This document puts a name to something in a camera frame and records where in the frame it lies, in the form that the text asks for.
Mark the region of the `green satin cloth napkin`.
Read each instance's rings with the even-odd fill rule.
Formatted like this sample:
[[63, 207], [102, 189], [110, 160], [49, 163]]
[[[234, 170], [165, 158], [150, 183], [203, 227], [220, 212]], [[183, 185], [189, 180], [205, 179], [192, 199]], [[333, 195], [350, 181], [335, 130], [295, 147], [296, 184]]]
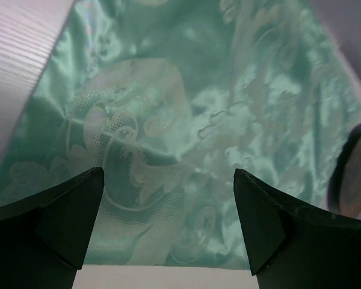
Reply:
[[77, 1], [0, 207], [101, 166], [86, 263], [248, 269], [235, 170], [318, 205], [360, 111], [306, 1]]

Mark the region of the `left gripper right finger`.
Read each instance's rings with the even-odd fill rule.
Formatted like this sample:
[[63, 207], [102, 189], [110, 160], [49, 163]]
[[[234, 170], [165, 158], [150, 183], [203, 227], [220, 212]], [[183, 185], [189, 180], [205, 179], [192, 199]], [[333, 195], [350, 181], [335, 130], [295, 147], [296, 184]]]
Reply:
[[310, 205], [242, 169], [233, 190], [260, 288], [361, 288], [361, 220]]

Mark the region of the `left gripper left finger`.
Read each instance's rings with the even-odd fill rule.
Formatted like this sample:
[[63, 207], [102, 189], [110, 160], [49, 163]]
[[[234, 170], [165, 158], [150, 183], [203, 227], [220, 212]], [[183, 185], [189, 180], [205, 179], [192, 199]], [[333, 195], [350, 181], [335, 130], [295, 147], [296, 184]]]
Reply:
[[103, 187], [103, 168], [94, 167], [0, 207], [0, 289], [72, 288]]

